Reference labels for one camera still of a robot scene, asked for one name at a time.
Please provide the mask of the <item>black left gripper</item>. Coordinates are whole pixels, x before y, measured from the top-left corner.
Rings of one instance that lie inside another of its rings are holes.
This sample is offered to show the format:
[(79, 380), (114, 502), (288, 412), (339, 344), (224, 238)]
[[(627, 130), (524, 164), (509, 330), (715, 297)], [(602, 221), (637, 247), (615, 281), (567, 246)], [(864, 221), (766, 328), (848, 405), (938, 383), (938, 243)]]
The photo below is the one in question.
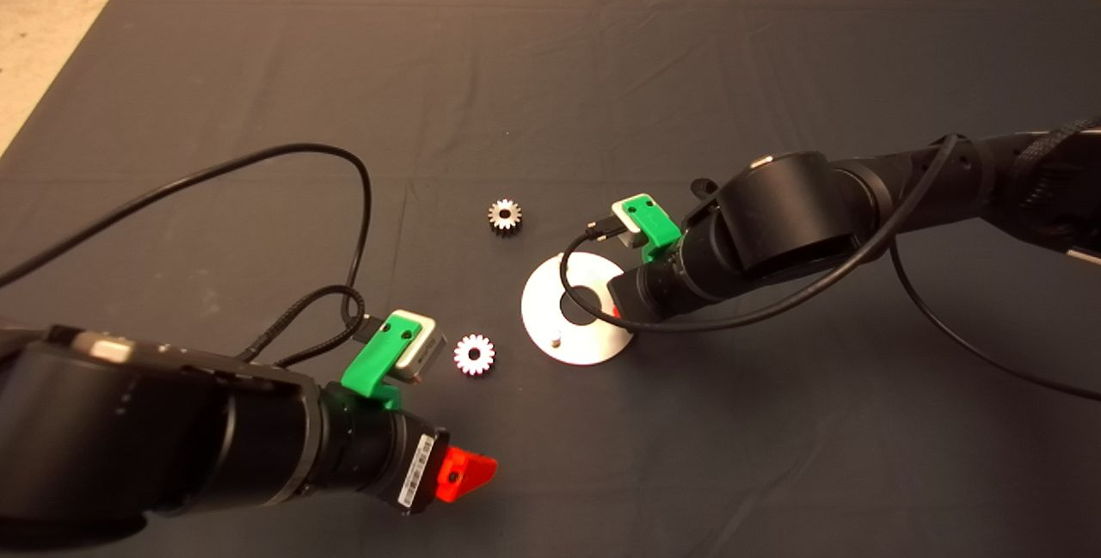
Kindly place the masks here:
[(451, 434), (404, 411), (389, 411), (339, 384), (320, 392), (323, 436), (314, 462), (319, 492), (355, 491), (418, 514), (489, 483), (494, 457), (449, 447)]

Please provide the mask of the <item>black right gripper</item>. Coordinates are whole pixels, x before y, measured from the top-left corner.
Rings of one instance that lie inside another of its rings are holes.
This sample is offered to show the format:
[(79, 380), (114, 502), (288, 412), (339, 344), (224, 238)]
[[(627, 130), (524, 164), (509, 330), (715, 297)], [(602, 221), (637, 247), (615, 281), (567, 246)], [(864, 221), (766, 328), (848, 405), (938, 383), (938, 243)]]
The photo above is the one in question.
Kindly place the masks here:
[(709, 260), (708, 238), (685, 236), (664, 256), (609, 281), (611, 316), (628, 322), (667, 322), (709, 306), (710, 296), (693, 280)]

